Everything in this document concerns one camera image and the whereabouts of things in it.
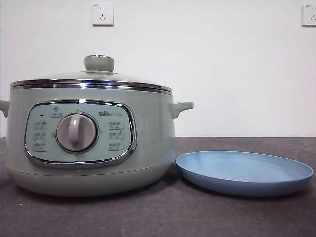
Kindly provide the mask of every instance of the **control panel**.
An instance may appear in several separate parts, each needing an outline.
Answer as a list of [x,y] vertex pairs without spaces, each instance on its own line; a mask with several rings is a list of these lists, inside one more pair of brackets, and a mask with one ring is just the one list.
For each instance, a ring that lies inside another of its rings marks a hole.
[[43,162],[104,162],[130,156],[135,146],[133,115],[121,103],[48,101],[29,112],[25,148],[29,156]]

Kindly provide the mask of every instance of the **glass lid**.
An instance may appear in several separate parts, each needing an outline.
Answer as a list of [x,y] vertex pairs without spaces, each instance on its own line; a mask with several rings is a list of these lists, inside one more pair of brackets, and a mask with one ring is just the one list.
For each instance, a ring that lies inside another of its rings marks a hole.
[[114,59],[104,55],[89,55],[84,59],[86,71],[54,74],[32,80],[23,80],[12,83],[11,89],[19,88],[45,88],[45,87],[71,87],[87,85],[89,88],[103,88],[102,86],[116,86],[138,88],[137,90],[161,90],[172,93],[169,87],[152,83],[151,81],[114,73]]

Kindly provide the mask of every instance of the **lid knob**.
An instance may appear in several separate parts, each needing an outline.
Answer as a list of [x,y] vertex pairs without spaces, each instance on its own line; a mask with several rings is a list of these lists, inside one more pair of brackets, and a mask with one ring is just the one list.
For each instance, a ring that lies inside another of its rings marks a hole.
[[105,55],[89,55],[84,58],[87,71],[113,72],[114,59]]

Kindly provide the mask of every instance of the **electrical socket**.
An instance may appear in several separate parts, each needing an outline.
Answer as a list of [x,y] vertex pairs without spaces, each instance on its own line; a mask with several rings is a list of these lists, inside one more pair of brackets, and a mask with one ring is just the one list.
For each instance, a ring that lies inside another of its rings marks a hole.
[[302,26],[316,26],[316,5],[302,6]]
[[113,3],[92,5],[92,25],[112,26],[113,25]]

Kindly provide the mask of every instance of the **plate rim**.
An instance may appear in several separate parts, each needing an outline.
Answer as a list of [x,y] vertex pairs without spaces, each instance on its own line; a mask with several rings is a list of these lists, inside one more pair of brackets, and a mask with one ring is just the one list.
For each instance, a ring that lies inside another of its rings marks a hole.
[[[232,179],[222,179],[222,178],[216,178],[216,177],[212,177],[212,176],[207,176],[207,175],[203,175],[203,174],[199,174],[199,173],[195,173],[193,171],[190,171],[188,169],[185,169],[183,166],[179,165],[178,163],[178,158],[184,156],[184,155],[188,155],[188,154],[192,154],[192,153],[213,153],[213,152],[234,152],[234,153],[248,153],[248,154],[256,154],[256,155],[264,155],[264,156],[269,156],[269,157],[276,157],[276,158],[281,158],[281,159],[287,159],[290,160],[291,162],[296,162],[298,164],[301,164],[303,166],[306,166],[309,170],[310,170],[310,174],[308,176],[306,176],[305,178],[301,178],[301,179],[296,179],[296,180],[291,180],[291,181],[280,181],[280,182],[250,182],[250,181],[243,181],[243,180],[232,180]],[[199,175],[199,176],[203,176],[206,178],[211,178],[211,179],[217,179],[217,180],[222,180],[222,181],[230,181],[230,182],[242,182],[242,183],[249,183],[249,184],[282,184],[282,183],[293,183],[293,182],[297,182],[297,181],[302,181],[302,180],[307,180],[309,178],[311,178],[314,174],[314,170],[309,167],[308,165],[301,163],[297,160],[293,160],[293,159],[289,159],[289,158],[285,158],[285,157],[280,157],[280,156],[275,156],[275,155],[270,155],[270,154],[264,154],[264,153],[256,153],[256,152],[243,152],[243,151],[225,151],[225,150],[206,150],[206,151],[196,151],[196,152],[188,152],[188,153],[183,153],[180,156],[178,156],[176,158],[176,164],[177,166],[182,169],[185,170],[186,172],[189,172],[191,174],[195,174],[195,175]]]

